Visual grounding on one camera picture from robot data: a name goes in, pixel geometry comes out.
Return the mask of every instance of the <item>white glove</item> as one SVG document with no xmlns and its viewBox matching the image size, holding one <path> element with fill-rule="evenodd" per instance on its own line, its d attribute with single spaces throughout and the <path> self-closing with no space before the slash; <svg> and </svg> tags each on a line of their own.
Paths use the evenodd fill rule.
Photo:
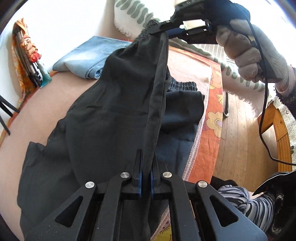
<svg viewBox="0 0 296 241">
<path fill-rule="evenodd" d="M 253 82 L 262 81 L 263 67 L 259 65 L 261 55 L 259 50 L 253 47 L 255 39 L 248 22 L 235 19 L 230 21 L 230 25 L 239 33 L 230 30 L 226 26 L 218 26 L 216 34 L 217 43 L 224 47 L 224 51 L 230 59 L 234 59 L 239 67 L 239 74 L 245 80 Z M 258 37 L 263 55 L 267 60 L 266 65 L 269 62 L 273 70 L 268 81 L 276 83 L 279 92 L 286 92 L 287 89 L 289 89 L 288 92 L 292 92 L 295 84 L 293 69 L 287 65 L 285 58 L 275 49 L 270 39 L 262 30 L 255 25 L 253 25 L 253 28 Z"/>
</svg>

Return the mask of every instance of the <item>wooden furniture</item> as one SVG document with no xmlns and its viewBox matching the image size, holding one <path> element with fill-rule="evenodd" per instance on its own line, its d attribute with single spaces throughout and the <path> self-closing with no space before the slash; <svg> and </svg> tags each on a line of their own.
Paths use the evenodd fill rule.
<svg viewBox="0 0 296 241">
<path fill-rule="evenodd" d="M 258 124 L 260 124 L 261 115 L 257 118 Z M 278 156 L 277 159 L 285 162 L 292 163 L 291 145 L 288 135 L 288 131 L 279 109 L 275 108 L 273 101 L 268 105 L 265 110 L 264 120 L 262 124 L 262 133 L 267 131 L 271 126 L 274 126 L 276 134 L 276 144 Z M 279 172 L 291 172 L 292 166 L 278 163 Z"/>
</svg>

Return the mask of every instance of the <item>black and white striped clothing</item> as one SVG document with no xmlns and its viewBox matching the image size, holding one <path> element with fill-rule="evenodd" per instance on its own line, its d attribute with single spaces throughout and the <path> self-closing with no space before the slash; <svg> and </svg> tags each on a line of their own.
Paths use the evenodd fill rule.
<svg viewBox="0 0 296 241">
<path fill-rule="evenodd" d="M 218 189 L 218 192 L 262 231 L 268 230 L 274 215 L 273 194 L 266 192 L 255 199 L 250 199 L 247 189 L 232 185 L 223 186 Z"/>
</svg>

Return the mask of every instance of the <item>silver bolt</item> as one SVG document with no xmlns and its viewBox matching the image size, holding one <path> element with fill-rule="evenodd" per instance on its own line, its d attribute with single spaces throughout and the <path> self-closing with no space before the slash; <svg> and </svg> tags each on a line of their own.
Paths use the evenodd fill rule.
<svg viewBox="0 0 296 241">
<path fill-rule="evenodd" d="M 120 174 L 120 176 L 122 178 L 128 178 L 129 177 L 129 173 L 128 172 L 123 172 L 123 173 Z"/>
<path fill-rule="evenodd" d="M 201 188 L 206 188 L 206 187 L 207 187 L 207 182 L 205 182 L 205 181 L 199 181 L 199 182 L 198 182 L 198 185 L 199 185 Z"/>
<path fill-rule="evenodd" d="M 163 176 L 164 176 L 165 178 L 170 178 L 170 177 L 172 176 L 172 174 L 171 174 L 170 172 L 164 172 L 164 173 L 163 173 Z"/>
<path fill-rule="evenodd" d="M 93 187 L 94 187 L 94 182 L 87 182 L 87 183 L 85 184 L 85 187 L 86 187 L 86 188 L 93 188 Z"/>
</svg>

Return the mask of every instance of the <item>black wire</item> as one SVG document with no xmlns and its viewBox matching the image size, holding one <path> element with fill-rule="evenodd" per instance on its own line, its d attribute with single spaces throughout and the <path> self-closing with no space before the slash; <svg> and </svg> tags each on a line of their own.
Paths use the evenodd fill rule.
<svg viewBox="0 0 296 241">
<path fill-rule="evenodd" d="M 260 46 L 260 43 L 259 43 L 259 40 L 257 38 L 257 34 L 255 33 L 255 30 L 249 20 L 249 18 L 247 17 L 246 15 L 246 19 L 248 21 L 248 24 L 251 28 L 251 31 L 253 33 L 253 36 L 255 38 L 255 41 L 257 43 L 257 46 L 258 46 L 258 50 L 260 52 L 260 55 L 261 55 L 261 58 L 262 58 L 262 64 L 263 64 L 263 74 L 264 74 L 264 79 L 265 79 L 265 93 L 264 93 L 264 102 L 263 102 L 263 109 L 262 109 L 262 114 L 261 114 L 261 120 L 260 120 L 260 123 L 259 123 L 259 136 L 260 136 L 260 139 L 263 143 L 263 145 L 265 146 L 267 152 L 268 152 L 268 155 L 270 157 L 271 160 L 273 161 L 276 161 L 276 162 L 279 162 L 279 163 L 282 163 L 282 164 L 286 164 L 286 165 L 289 165 L 289 166 L 296 166 L 296 164 L 294 163 L 289 163 L 289 162 L 286 162 L 286 161 L 281 161 L 279 159 L 276 159 L 274 157 L 271 156 L 270 154 L 270 150 L 269 148 L 267 147 L 267 144 L 265 143 L 263 137 L 262 137 L 262 124 L 263 124 L 263 120 L 264 120 L 264 115 L 265 115 L 265 109 L 266 109 L 266 105 L 267 105 L 267 98 L 268 98 L 268 78 L 267 78 L 267 68 L 266 68 L 266 64 L 265 64 L 265 59 L 264 59 L 264 55 L 263 55 L 263 52 L 262 52 L 262 49 L 261 49 L 261 46 Z"/>
</svg>

